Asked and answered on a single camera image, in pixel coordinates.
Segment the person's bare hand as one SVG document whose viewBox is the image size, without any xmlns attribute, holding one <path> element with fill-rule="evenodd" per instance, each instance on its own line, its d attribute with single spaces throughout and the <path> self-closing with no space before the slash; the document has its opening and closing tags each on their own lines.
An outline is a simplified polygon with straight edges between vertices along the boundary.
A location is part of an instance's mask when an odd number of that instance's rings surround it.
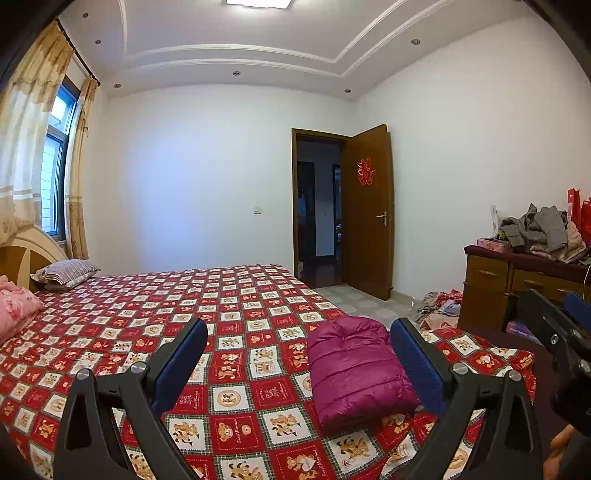
<svg viewBox="0 0 591 480">
<path fill-rule="evenodd" d="M 560 474 L 560 466 L 566 449 L 576 429 L 567 425 L 550 443 L 550 455 L 543 464 L 543 479 L 556 480 Z"/>
</svg>

